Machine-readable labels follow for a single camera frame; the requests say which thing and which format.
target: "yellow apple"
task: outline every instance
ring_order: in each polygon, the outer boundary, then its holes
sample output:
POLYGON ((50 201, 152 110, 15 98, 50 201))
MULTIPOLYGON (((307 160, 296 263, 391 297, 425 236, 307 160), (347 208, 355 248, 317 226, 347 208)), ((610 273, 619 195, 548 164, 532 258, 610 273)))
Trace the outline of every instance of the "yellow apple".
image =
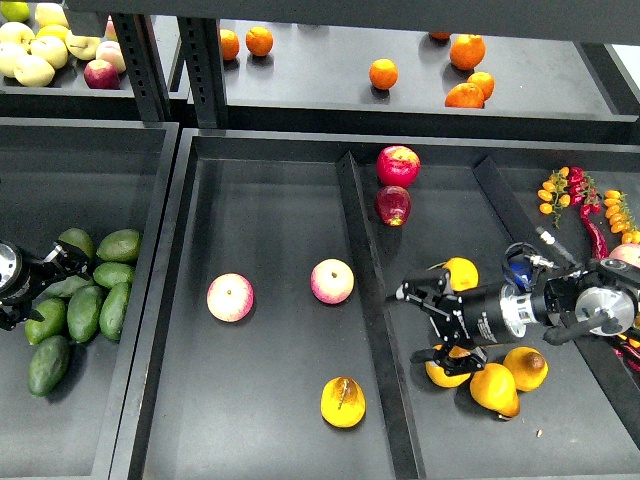
POLYGON ((56 71, 44 58, 25 55, 16 62, 13 74, 25 87, 46 87, 53 80, 56 71))
POLYGON ((0 27, 0 43, 10 42, 20 45, 29 53, 31 40, 36 38, 33 30, 20 22, 7 22, 0 27))
POLYGON ((67 49, 76 58, 80 60, 93 60, 96 58, 96 51, 100 45, 99 37, 83 37, 74 35, 71 30, 67 32, 65 43, 67 49))

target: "cherry tomato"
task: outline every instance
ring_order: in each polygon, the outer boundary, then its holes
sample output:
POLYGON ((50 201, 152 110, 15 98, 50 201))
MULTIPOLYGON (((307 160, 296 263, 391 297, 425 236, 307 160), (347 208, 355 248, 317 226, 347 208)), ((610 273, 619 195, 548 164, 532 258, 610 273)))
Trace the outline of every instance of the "cherry tomato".
POLYGON ((542 188, 551 193, 556 191, 556 186, 552 182, 542 182, 542 188))
POLYGON ((580 205, 583 200, 584 197, 582 195, 572 195, 569 205, 580 205))
POLYGON ((605 212, 604 216, 607 218, 611 218, 611 215, 618 213, 620 211, 620 205, 611 205, 609 208, 607 208, 607 211, 605 212))
POLYGON ((540 198, 540 200, 544 200, 545 202, 550 202, 553 199, 553 194, 547 192, 546 190, 538 190, 538 198, 540 198))
POLYGON ((540 212, 545 215, 549 215, 553 211, 553 207, 549 203, 541 203, 538 208, 540 209, 540 212))
POLYGON ((571 196, 569 194, 566 194, 566 193, 563 196, 561 196, 560 199, 558 200, 558 204, 561 207, 568 207, 569 203, 571 203, 571 196))
POLYGON ((582 193, 582 185, 580 185, 579 183, 569 187, 570 195, 579 195, 580 193, 582 193))
POLYGON ((611 233, 620 233, 624 232, 627 229, 628 225, 626 222, 617 222, 611 226, 611 233))

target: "orange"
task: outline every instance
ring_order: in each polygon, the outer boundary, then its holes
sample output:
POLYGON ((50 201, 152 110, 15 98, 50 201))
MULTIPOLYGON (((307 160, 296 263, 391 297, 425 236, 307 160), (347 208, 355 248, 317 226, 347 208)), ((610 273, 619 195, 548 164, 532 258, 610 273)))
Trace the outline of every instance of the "orange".
POLYGON ((445 107, 482 108, 484 93, 475 83, 460 83, 453 87, 444 100, 445 107))
POLYGON ((487 363, 484 370, 473 375, 469 389, 476 402, 498 412, 502 419, 508 420, 520 413, 516 382, 504 365, 487 363))
POLYGON ((436 40, 449 40, 449 38, 451 37, 450 33, 445 32, 429 32, 429 35, 431 35, 436 40))
POLYGON ((253 27, 247 32, 245 41, 256 57, 266 57, 273 47, 273 35, 264 27, 253 27))
POLYGON ((371 64, 369 79, 378 90, 389 90, 398 81, 398 68, 388 58, 381 58, 371 64))
POLYGON ((482 35, 463 34, 451 45, 449 58, 454 67, 460 70, 471 70, 478 66, 486 52, 487 47, 482 40, 482 35))
POLYGON ((476 72, 467 79, 468 83, 473 83, 480 87, 484 94, 484 100, 489 100, 489 97, 493 94, 493 89, 496 86, 496 81, 487 72, 476 72))
MULTIPOLYGON (((442 348, 442 345, 436 345, 433 348, 435 348, 436 350, 440 350, 442 348)), ((468 354, 468 350, 465 350, 464 348, 460 348, 458 346, 453 347, 451 349, 451 352, 449 352, 449 356, 451 358, 460 358, 468 354)), ((470 373, 462 373, 460 375, 453 375, 450 377, 446 373, 444 373, 444 368, 438 365, 434 365, 431 362, 426 362, 425 368, 427 369, 427 375, 429 376, 431 381, 439 387, 444 388, 453 388, 462 385, 469 377, 471 377, 470 373)))
POLYGON ((530 392, 542 385, 549 372, 545 358, 531 347, 512 349, 502 364, 513 374, 516 388, 523 392, 530 392))
POLYGON ((240 40, 233 30, 220 29, 220 47, 222 48, 222 59, 229 61, 236 58, 240 51, 240 40))

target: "black shelf surface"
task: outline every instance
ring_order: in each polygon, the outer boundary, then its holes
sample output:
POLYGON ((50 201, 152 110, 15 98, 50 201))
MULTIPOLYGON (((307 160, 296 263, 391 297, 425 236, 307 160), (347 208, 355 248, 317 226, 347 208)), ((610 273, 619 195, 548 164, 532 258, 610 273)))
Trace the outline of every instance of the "black shelf surface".
POLYGON ((44 257, 70 227, 97 243, 143 232, 120 344, 73 347, 62 382, 31 397, 24 325, 0 335, 0 478, 107 478, 159 235, 177 125, 0 119, 0 238, 44 257))
POLYGON ((484 37, 487 54, 475 71, 493 75, 496 88, 483 109, 457 109, 445 97, 472 73, 450 63, 457 34, 441 42, 425 31, 220 23, 241 41, 237 59, 224 64, 234 129, 609 143, 638 118, 637 100, 617 101, 629 87, 607 91, 572 42, 484 37), (273 32, 265 58, 244 45, 254 25, 273 32), (388 92, 369 81, 378 58, 400 72, 388 92))
MULTIPOLYGON (((468 386, 437 388, 423 367, 410 366, 411 353, 436 340, 415 307, 380 307, 390 319, 385 335, 397 378, 377 375, 377 339, 363 324, 371 302, 358 297, 371 279, 358 277, 362 258, 350 260, 349 238, 360 227, 345 224, 334 167, 348 153, 371 232, 368 261, 382 272, 387 294, 410 270, 452 256, 473 260, 482 284, 502 281, 500 261, 512 239, 473 170, 487 156, 513 175, 514 191, 527 183, 533 203, 540 179, 530 169, 599 167, 603 185, 615 185, 622 172, 637 171, 640 158, 637 148, 604 145, 185 130, 112 478, 393 478, 397 458, 389 452, 397 452, 398 439, 382 428, 390 410, 405 415, 411 444, 403 446, 413 452, 405 461, 415 462, 420 478, 640 474, 637 429, 611 403, 617 387, 599 385, 598 375, 621 366, 618 359, 594 362, 573 343, 550 347, 539 326, 529 327, 523 343, 545 355, 550 373, 539 390, 521 395, 521 414, 511 422, 475 404, 468 386), (407 144, 423 160, 401 229, 383 227, 372 208, 375 159, 390 144, 407 144), (359 284, 337 308, 319 304, 308 285, 313 266, 331 256, 356 265, 359 284), (238 325, 217 322, 205 304, 210 281, 227 271, 246 275, 256 289, 255 310, 238 325), (335 431, 319 415, 319 394, 347 372, 362 382, 368 411, 360 427, 335 431), (376 395, 396 382, 406 405, 381 412, 378 401, 388 397, 376 395)), ((535 218, 537 204, 525 208, 535 218)), ((490 349, 490 359, 511 347, 490 349)), ((634 410, 640 393, 629 375, 622 380, 634 410)))
MULTIPOLYGON (((25 25, 35 34, 40 27, 35 22, 36 3, 29 3, 31 18, 25 25)), ((162 70, 173 103, 186 102, 189 94, 188 78, 177 64, 179 34, 175 18, 153 17, 162 70)), ((105 120, 138 120, 140 114, 135 103, 127 72, 120 74, 119 90, 90 89, 84 80, 87 61, 69 53, 67 65, 56 71, 53 81, 46 87, 25 87, 14 78, 0 75, 2 111, 11 117, 97 118, 105 120)))
MULTIPOLYGON (((67 0, 69 8, 94 11, 95 2, 67 0)), ((262 18, 273 22, 313 25, 342 25, 404 30, 467 31, 499 36, 549 38, 558 40, 621 43, 638 42, 640 16, 634 0, 593 2, 562 0, 527 2, 493 0, 452 4, 431 0, 428 4, 411 0, 402 4, 381 3, 363 6, 347 0, 309 4, 300 0, 284 2, 206 2, 199 0, 107 0, 102 11, 177 15, 195 18, 262 18)))

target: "fruit display shelf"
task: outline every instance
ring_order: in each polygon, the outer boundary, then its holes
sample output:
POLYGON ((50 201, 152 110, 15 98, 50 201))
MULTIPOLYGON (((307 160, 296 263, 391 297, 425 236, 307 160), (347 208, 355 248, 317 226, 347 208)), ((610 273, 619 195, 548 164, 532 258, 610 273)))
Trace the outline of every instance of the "fruit display shelf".
MULTIPOLYGON (((112 478, 637 476, 640 435, 631 423, 640 392, 628 375, 599 386, 622 368, 610 350, 594 359, 574 343, 551 347, 541 326, 529 327, 523 343, 543 353, 550 373, 521 395, 510 422, 476 404, 468 383, 441 389, 409 363, 437 339, 418 308, 385 300, 404 276, 463 256, 481 284, 502 282, 505 249, 531 240, 510 237, 476 180, 487 157, 538 223, 540 179, 528 169, 597 166, 603 186, 620 185, 618 170, 638 175, 640 149, 184 130, 112 478), (408 188, 411 215, 395 229, 380 223, 373 202, 375 161, 392 144, 423 162, 408 188), (330 257, 356 277, 350 298, 333 307, 309 285, 313 267, 330 257), (209 284, 227 272, 255 292, 237 324, 207 310, 209 284), (322 387, 341 375, 367 399, 364 421, 346 430, 328 425, 319 408, 322 387), (626 405, 622 383, 633 394, 626 405)), ((567 246, 588 255, 586 243, 567 246)), ((490 360, 511 347, 490 348, 490 360)))
POLYGON ((69 371, 46 398, 27 372, 35 346, 24 324, 0 332, 0 478, 108 477, 161 225, 175 124, 0 119, 0 238, 44 257, 58 235, 93 241, 143 233, 119 344, 99 335, 73 347, 69 371))
POLYGON ((486 55, 475 71, 495 78, 494 93, 483 109, 457 109, 445 107, 445 97, 473 72, 450 63, 457 34, 442 42, 426 31, 259 20, 220 25, 241 43, 237 59, 224 64, 233 129, 623 143, 640 112, 629 85, 609 78, 617 72, 611 58, 592 53, 597 46, 484 36, 486 55), (255 25, 273 33, 266 57, 244 45, 255 25), (378 58, 399 70, 388 91, 369 81, 378 58))
MULTIPOLYGON (((34 33, 36 3, 29 3, 31 18, 25 22, 34 33)), ((189 81, 181 58, 178 25, 174 17, 151 17, 162 73, 173 105, 186 103, 189 81)), ((69 54, 67 65, 56 71, 47 87, 25 87, 0 74, 0 107, 10 117, 97 118, 139 120, 140 113, 127 72, 120 74, 119 90, 90 89, 84 80, 88 62, 69 54)))

